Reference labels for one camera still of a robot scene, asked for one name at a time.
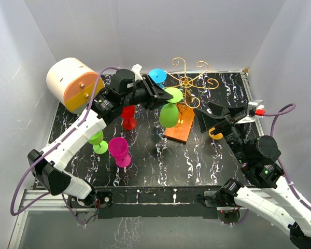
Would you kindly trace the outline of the blue wine glass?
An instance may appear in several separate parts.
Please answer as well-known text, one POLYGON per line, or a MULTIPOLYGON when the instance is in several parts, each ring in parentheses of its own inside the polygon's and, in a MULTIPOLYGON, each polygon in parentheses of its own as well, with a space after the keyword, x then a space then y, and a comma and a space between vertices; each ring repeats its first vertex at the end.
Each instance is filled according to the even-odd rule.
POLYGON ((165 70, 161 69, 161 68, 155 68, 152 69, 148 75, 151 77, 151 79, 161 88, 164 89, 165 86, 163 85, 163 83, 165 82, 166 78, 167 78, 167 73, 165 70))

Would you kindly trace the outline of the pink wine glass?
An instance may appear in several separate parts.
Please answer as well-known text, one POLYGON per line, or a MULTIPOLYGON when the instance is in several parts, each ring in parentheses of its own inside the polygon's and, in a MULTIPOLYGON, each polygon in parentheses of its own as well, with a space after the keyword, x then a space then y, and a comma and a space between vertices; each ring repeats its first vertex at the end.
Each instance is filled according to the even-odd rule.
POLYGON ((126 168, 131 163, 129 155, 129 146, 126 139, 115 137, 109 141, 108 151, 114 157, 116 165, 120 168, 126 168))

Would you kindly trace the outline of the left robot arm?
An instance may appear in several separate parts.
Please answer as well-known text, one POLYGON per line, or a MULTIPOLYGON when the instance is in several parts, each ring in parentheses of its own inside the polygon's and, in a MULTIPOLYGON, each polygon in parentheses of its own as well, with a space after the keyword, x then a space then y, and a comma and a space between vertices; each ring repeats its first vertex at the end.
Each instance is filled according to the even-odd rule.
POLYGON ((52 144, 41 151, 31 150, 27 156, 32 175, 57 196, 62 193, 77 198, 86 207, 96 203, 95 188, 86 180, 66 172, 72 157, 99 131, 122 114, 129 105, 142 105, 153 110, 173 96, 157 86, 150 76, 138 76, 127 69, 117 70, 90 101, 80 117, 52 144))

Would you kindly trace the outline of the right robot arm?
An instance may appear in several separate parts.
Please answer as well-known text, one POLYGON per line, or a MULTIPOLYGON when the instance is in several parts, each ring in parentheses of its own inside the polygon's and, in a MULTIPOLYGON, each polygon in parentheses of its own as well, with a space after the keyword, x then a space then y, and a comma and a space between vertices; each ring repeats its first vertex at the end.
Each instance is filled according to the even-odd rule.
POLYGON ((311 203, 289 180, 275 139, 272 135, 247 137, 246 125, 269 115, 262 100, 250 101, 247 107, 214 103, 208 106, 211 113, 194 109, 200 131, 222 134, 237 161, 243 164, 241 171, 245 177, 275 202, 260 197, 233 178, 212 196, 198 195, 198 201, 203 205, 243 206, 281 229, 297 248, 311 248, 311 203))

